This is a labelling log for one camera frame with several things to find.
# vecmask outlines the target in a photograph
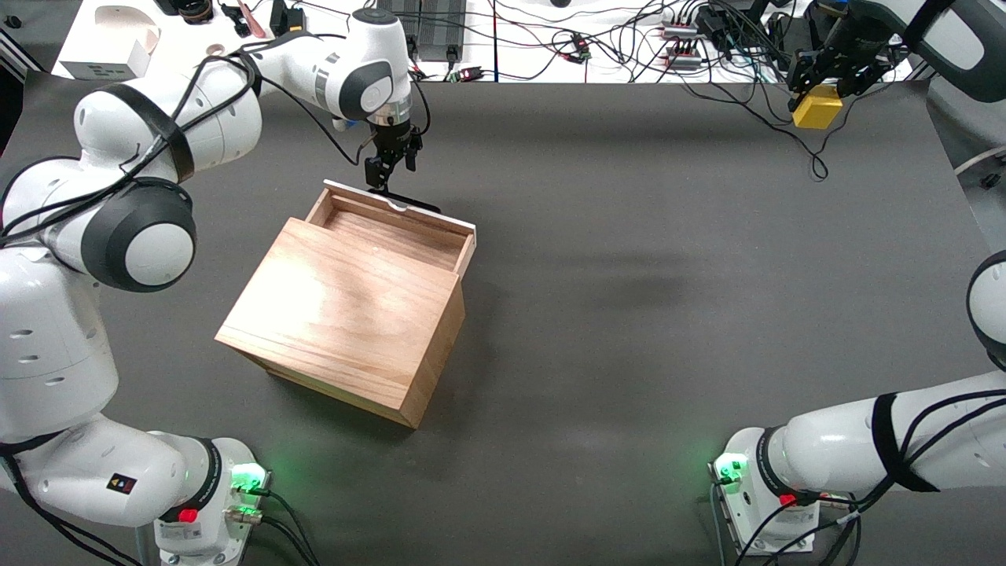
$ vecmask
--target wooden box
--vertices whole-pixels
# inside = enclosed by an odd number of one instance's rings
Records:
[[[475,226],[325,181],[216,340],[267,372],[416,428],[465,320]]]

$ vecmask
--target white robot link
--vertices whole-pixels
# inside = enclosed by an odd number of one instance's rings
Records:
[[[816,51],[796,52],[791,110],[825,79],[839,96],[879,79],[893,33],[948,81],[982,102],[1006,98],[1006,2],[849,0]],[[1000,371],[881,395],[734,434],[710,463],[740,555],[810,552],[814,533],[853,526],[890,489],[937,492],[1006,486],[1006,251],[968,288],[968,315]],[[849,513],[821,524],[825,494],[853,494]]]
[[[235,510],[259,502],[235,488],[262,486],[265,470],[237,440],[148,433],[102,415],[119,376],[99,288],[158,292],[184,274],[196,230],[178,183],[252,151],[259,96],[285,88],[367,120],[384,173],[414,158],[408,68],[397,18],[358,10],[344,40],[295,32],[190,76],[100,87],[74,111],[79,158],[0,179],[0,488],[64,535],[72,526],[39,503],[106,525],[153,522],[171,564],[239,561],[248,528]]]

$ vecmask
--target yellow cube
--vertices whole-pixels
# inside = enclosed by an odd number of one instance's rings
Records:
[[[793,123],[798,128],[824,130],[831,126],[840,110],[842,110],[842,99],[838,98],[835,86],[818,84],[804,97],[803,102],[793,112]]]

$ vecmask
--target black square sticker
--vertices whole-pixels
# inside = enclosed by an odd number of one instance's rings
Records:
[[[112,480],[109,481],[109,485],[106,487],[113,492],[119,492],[120,494],[126,494],[128,496],[133,491],[135,486],[136,480],[119,474],[114,474],[112,476]]]

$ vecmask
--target gray table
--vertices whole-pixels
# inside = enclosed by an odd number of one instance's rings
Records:
[[[10,157],[76,151],[89,84],[38,78]],[[212,340],[321,179],[363,184],[289,101],[264,101],[249,157],[186,184],[187,276],[104,296],[122,375],[107,414],[246,441],[326,565],[712,565],[704,465],[732,432],[990,369],[963,302],[987,248],[915,85],[857,105],[823,183],[792,140],[678,86],[427,90],[420,171],[393,188],[480,232],[468,320],[417,432]],[[1001,497],[891,494],[859,564],[996,563]],[[0,515],[0,563],[96,563],[8,494]],[[249,566],[291,559],[274,533],[254,541]]]

